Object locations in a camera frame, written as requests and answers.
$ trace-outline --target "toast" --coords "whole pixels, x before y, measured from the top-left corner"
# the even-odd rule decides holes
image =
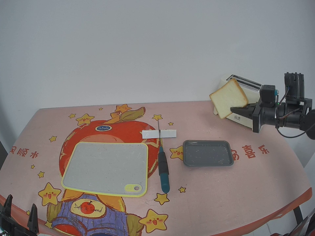
[[[221,119],[226,118],[232,112],[232,107],[245,107],[248,99],[243,89],[240,87],[236,79],[231,79],[222,88],[210,94],[218,115]]]

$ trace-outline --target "teal knife handle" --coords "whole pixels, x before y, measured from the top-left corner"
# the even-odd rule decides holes
[[[167,173],[161,173],[160,174],[160,180],[161,180],[161,188],[164,193],[169,192],[169,179]]]

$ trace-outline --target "motor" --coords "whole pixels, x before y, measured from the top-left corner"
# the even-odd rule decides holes
[[[276,127],[284,137],[295,138],[303,134],[315,139],[315,109],[312,99],[304,98],[304,74],[284,74],[285,95],[279,100],[279,92],[274,85],[263,85],[259,101],[247,104],[243,108],[231,108],[233,113],[253,120],[253,132],[259,133],[262,125]],[[285,136],[280,127],[298,128],[303,133],[297,136]]]

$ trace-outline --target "pink tablecloth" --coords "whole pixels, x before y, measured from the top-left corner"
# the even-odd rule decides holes
[[[0,171],[0,202],[12,194],[12,215],[23,225],[35,203],[40,232],[50,235],[209,236],[249,233],[311,197],[301,163],[274,127],[265,125],[256,134],[212,111],[210,101],[40,109]],[[159,118],[161,129],[177,130],[176,138],[163,139],[170,171],[167,195],[156,170],[158,140],[143,140],[140,133],[157,129]],[[97,129],[104,125],[111,130]],[[234,164],[185,166],[182,145],[188,139],[228,141]],[[65,190],[61,175],[79,141],[146,143],[147,193],[121,198]],[[102,176],[95,177],[101,181]],[[87,200],[104,209],[82,210],[79,205]]]

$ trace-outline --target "gray tray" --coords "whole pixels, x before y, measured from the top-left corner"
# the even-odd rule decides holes
[[[183,147],[187,166],[230,166],[234,163],[227,141],[186,140]]]

